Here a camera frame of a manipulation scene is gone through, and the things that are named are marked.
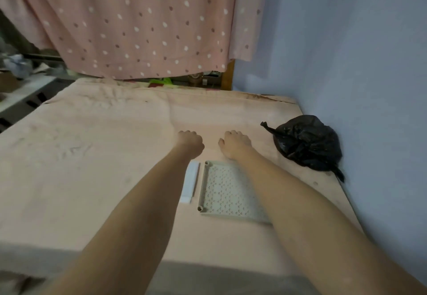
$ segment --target pink curtain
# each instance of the pink curtain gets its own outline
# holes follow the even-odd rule
[[[113,79],[225,71],[231,58],[250,60],[264,3],[28,1],[70,69]]]

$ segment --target hand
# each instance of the hand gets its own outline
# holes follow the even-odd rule
[[[194,159],[201,154],[205,145],[201,136],[196,132],[179,131],[175,148],[188,153],[191,159]]]
[[[237,154],[244,148],[252,148],[251,140],[247,135],[243,135],[242,132],[227,131],[224,135],[224,139],[220,138],[218,142],[222,154],[227,158],[235,160]]]

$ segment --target blue wall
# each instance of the blue wall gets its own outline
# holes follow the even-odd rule
[[[427,284],[427,0],[274,1],[236,88],[293,96],[338,132],[367,233]]]

